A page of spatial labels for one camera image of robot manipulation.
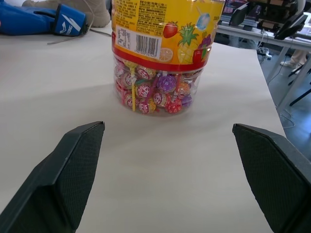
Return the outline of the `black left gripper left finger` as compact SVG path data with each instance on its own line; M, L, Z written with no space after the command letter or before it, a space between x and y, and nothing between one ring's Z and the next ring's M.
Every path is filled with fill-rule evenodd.
M94 183L105 124L81 125L26 178L0 215L2 233L74 233Z

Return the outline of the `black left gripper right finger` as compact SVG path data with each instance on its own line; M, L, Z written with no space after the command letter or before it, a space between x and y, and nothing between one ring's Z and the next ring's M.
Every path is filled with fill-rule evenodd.
M284 136L232 128L251 191L275 233L311 231L311 162Z

